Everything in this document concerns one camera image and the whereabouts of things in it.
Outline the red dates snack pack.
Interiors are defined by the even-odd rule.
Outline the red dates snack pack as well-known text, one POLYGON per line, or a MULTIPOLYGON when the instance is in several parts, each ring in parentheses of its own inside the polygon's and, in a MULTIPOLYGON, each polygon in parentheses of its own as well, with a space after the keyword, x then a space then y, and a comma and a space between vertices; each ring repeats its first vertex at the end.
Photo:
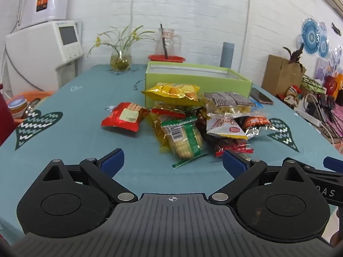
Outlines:
POLYGON ((222 157, 225 151, 252 154, 254 148, 245 139, 221 138, 215 144, 215 157, 222 157))

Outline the yellow transparent snack pack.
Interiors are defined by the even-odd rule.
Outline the yellow transparent snack pack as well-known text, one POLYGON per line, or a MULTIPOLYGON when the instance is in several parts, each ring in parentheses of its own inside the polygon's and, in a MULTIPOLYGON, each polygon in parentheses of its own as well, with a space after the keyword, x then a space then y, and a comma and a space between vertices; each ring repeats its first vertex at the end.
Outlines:
POLYGON ((196 114, 197 106, 174 106, 163 102, 155 102, 149 112, 149 122, 154 128, 155 136, 160 142, 160 152, 171 150, 165 131, 161 127, 164 121, 176 121, 196 114))

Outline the silver orange snack pack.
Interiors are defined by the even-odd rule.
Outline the silver orange snack pack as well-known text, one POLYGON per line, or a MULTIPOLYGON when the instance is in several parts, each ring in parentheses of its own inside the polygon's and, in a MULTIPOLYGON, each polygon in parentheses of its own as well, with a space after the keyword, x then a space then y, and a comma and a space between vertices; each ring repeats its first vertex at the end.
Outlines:
POLYGON ((244 131, 248 140, 272 133, 279 133, 279 130, 266 117, 239 117, 235 121, 244 131))

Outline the teal tablecloth with hearts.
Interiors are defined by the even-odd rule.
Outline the teal tablecloth with hearts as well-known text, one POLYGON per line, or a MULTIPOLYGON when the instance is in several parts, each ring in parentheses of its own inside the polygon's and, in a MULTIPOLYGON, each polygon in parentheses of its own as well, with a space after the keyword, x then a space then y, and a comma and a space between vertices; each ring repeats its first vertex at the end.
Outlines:
POLYGON ((103 128, 109 108, 122 102, 145 104, 144 65, 122 74, 108 66, 95 66, 44 101, 42 114, 61 112, 53 126, 22 146, 11 134, 1 145, 1 235, 13 244, 23 237, 17 220, 17 204, 51 160, 78 164, 86 158, 101 158, 114 149, 124 151, 124 166, 115 180, 140 196, 143 193, 212 194, 231 181, 221 159, 212 152, 179 168, 173 168, 172 152, 161 152, 153 127, 147 120, 138 132, 103 128))

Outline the white cracker snack pack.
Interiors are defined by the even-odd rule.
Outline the white cracker snack pack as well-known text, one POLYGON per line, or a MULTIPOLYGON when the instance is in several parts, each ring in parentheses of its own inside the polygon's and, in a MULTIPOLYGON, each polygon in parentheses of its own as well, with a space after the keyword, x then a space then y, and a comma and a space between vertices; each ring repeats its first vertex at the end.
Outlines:
POLYGON ((248 137, 234 119, 226 118, 224 115, 215 114, 209 116, 206 121, 206 132, 214 137, 226 137, 233 139, 244 139, 248 137))

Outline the brown paper bag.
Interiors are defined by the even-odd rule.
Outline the brown paper bag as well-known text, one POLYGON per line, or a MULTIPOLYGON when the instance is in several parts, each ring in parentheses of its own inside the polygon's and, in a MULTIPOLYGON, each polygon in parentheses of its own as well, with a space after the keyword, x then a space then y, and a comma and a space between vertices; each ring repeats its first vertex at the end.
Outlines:
POLYGON ((269 55, 262 88, 272 95, 285 95, 295 85, 300 87, 306 68, 299 63, 289 63, 283 57, 269 55))

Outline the red snack bag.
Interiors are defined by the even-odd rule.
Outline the red snack bag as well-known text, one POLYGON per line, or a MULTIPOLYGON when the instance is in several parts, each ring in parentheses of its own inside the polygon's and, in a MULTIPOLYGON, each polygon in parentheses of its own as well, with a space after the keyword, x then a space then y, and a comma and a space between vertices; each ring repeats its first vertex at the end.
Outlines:
POLYGON ((131 102, 122 102, 102 121, 101 127, 115 127, 138 132, 140 122, 148 114, 149 110, 145 107, 131 102))

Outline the green corn snack pack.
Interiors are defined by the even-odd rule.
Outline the green corn snack pack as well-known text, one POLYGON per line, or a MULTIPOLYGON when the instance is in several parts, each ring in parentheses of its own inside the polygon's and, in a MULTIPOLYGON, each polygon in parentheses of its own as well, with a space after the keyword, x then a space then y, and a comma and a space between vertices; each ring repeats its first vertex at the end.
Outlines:
POLYGON ((196 116, 179 120, 164 121, 161 129, 166 134, 169 146, 175 156, 174 169, 206 155, 205 143, 195 123, 196 116))

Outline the grey black snack pack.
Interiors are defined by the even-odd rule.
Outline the grey black snack pack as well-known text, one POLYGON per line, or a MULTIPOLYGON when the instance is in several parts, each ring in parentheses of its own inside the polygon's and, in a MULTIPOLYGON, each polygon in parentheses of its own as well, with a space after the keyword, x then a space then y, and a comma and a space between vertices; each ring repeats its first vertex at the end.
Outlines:
POLYGON ((250 99, 234 92, 205 92, 202 96, 208 115, 248 114, 257 106, 250 99))

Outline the blue paper fan decoration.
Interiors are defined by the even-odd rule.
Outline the blue paper fan decoration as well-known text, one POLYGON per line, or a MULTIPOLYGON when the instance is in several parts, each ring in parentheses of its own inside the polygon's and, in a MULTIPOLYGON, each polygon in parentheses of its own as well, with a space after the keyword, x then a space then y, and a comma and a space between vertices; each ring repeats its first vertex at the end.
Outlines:
POLYGON ((309 55, 316 54, 320 45, 319 25, 316 20, 312 18, 304 20, 301 28, 301 37, 305 52, 309 55))

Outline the white machine with screen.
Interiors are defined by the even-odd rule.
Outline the white machine with screen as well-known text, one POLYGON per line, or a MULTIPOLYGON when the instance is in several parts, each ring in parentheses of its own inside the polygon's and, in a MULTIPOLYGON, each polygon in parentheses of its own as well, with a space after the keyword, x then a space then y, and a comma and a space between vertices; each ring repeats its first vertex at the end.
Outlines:
POLYGON ((5 39, 10 90, 58 91, 77 77, 84 55, 73 20, 49 21, 15 31, 5 39))

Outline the yellow chip bag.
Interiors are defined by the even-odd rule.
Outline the yellow chip bag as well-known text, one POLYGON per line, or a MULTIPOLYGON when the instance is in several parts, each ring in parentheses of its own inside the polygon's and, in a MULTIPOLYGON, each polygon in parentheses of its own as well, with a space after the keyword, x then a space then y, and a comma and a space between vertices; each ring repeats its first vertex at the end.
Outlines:
POLYGON ((193 84, 157 83, 154 87, 142 91, 145 97, 156 102, 173 106, 201 106, 198 98, 200 87, 193 84))

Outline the grey cylinder speaker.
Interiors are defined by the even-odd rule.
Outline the grey cylinder speaker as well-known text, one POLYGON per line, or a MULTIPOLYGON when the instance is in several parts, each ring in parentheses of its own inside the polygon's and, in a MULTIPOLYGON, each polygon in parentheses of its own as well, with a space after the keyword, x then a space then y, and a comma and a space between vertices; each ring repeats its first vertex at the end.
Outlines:
POLYGON ((230 69, 233 62, 233 54, 234 54, 234 44, 229 42, 223 42, 222 51, 221 51, 221 59, 220 59, 220 67, 225 67, 230 69))

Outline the glass vase with plant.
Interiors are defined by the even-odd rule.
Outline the glass vase with plant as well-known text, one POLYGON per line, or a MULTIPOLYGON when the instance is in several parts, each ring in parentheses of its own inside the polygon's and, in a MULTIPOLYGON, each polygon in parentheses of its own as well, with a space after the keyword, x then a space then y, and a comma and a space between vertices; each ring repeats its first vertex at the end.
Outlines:
POLYGON ((94 45, 90 47, 87 57, 92 51, 101 46, 110 47, 112 54, 110 55, 110 66, 114 71, 126 71, 132 64, 131 47, 139 41, 155 41, 154 31, 145 30, 143 25, 136 27, 130 31, 130 25, 127 25, 122 31, 114 26, 110 26, 110 30, 98 33, 94 45))

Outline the green cardboard box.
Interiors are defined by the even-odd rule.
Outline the green cardboard box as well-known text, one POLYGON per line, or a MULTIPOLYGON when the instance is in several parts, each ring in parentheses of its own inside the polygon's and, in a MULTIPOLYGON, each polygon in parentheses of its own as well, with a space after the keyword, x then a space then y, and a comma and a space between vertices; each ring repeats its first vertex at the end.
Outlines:
POLYGON ((145 72, 145 107, 152 108, 155 102, 164 102, 175 106, 200 106, 203 93, 233 92, 244 97, 250 95, 252 81, 231 69, 216 66, 198 65, 190 63, 172 63, 150 61, 145 72), (171 84, 177 88, 180 85, 193 85, 198 101, 188 97, 177 100, 176 97, 162 97, 156 93, 149 93, 157 85, 171 84))

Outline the red plastic basket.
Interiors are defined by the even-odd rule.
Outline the red plastic basket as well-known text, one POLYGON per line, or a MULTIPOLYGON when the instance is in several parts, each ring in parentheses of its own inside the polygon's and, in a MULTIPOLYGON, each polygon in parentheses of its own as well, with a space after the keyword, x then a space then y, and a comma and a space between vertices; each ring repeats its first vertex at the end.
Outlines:
POLYGON ((173 62, 173 63, 183 63, 185 61, 184 57, 180 56, 168 56, 165 55, 149 55, 148 59, 150 61, 164 61, 164 62, 173 62))

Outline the clear glass pitcher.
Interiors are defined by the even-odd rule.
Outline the clear glass pitcher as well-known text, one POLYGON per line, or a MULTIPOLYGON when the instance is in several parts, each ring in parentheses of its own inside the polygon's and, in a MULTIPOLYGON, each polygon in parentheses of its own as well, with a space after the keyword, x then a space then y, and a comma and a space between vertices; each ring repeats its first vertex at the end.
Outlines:
POLYGON ((155 47, 155 54, 163 57, 179 56, 181 53, 182 38, 175 33, 172 28, 163 27, 160 24, 159 32, 157 34, 157 42, 155 47))

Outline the white water purifier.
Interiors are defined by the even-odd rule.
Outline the white water purifier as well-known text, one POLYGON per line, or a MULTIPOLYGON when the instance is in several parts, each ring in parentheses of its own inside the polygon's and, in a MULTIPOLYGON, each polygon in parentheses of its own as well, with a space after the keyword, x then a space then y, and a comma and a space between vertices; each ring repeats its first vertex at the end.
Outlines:
POLYGON ((17 14, 19 30, 54 20, 65 20, 68 0, 20 0, 17 14))

